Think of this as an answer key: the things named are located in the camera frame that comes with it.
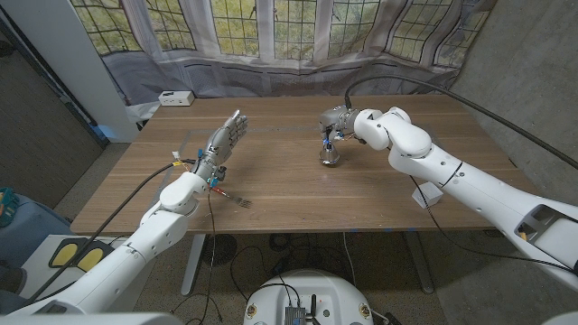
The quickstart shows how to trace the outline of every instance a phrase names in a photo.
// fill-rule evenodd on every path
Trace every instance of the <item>curtain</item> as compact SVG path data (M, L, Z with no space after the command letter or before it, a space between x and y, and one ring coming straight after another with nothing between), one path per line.
M127 106L342 95L394 73L449 87L493 1L70 0ZM354 94L420 89L379 79Z

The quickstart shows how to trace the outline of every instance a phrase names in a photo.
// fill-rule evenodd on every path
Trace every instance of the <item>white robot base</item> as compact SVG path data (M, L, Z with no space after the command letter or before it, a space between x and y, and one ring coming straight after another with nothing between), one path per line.
M306 320L321 325L373 324L365 296L339 276L314 269L293 270L281 276L283 281L276 276L249 297L243 324L304 325ZM280 285L267 286L272 283ZM294 290L283 283L299 293L299 301ZM289 296L293 307L289 307Z

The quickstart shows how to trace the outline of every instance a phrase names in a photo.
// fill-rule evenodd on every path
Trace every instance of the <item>yellow pad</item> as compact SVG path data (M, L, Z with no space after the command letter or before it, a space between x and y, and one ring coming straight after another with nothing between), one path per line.
M77 265L80 270L84 272L88 272L91 268L94 267L100 260L104 252L100 248L95 248L88 252L82 259L80 260L79 264Z
M53 266L63 266L68 262L76 253L77 249L79 249L78 245L76 244L68 244L63 247L58 254L52 260Z

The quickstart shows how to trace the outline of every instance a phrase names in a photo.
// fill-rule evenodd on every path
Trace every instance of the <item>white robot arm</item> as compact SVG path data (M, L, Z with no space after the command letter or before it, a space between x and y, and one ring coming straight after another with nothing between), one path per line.
M375 109L359 112L336 107L322 114L320 129L322 163L337 162L339 155L332 142L344 135L354 133L375 150L386 149L391 143L389 163L393 168L431 181L475 210L529 258L567 269L539 264L578 292L577 207L515 189L451 156L433 144L424 130L412 125L407 113L398 107L385 114Z
M247 132L247 118L239 111L210 137L195 172L184 172L161 192L159 201L143 216L140 227L122 246L100 261L66 290L33 303L9 316L42 313L106 311L147 263L181 240L189 219L214 178L224 178L219 166Z

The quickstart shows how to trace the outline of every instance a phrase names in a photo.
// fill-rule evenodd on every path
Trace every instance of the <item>small white box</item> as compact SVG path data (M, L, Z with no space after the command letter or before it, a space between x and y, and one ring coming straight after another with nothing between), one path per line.
M427 205L429 205L430 207L433 204L437 203L437 201L439 201L443 195L443 192L440 191L440 189L438 189L437 186L435 186L430 181L420 185L419 188L424 193L425 200L427 201ZM419 192L418 189L414 190L414 194L412 194L412 198L414 198L414 200L417 202L417 204L419 204L420 207L422 207L422 209L425 209L424 199L422 198L422 194Z
M190 106L195 96L192 91L163 91L159 100L163 106Z

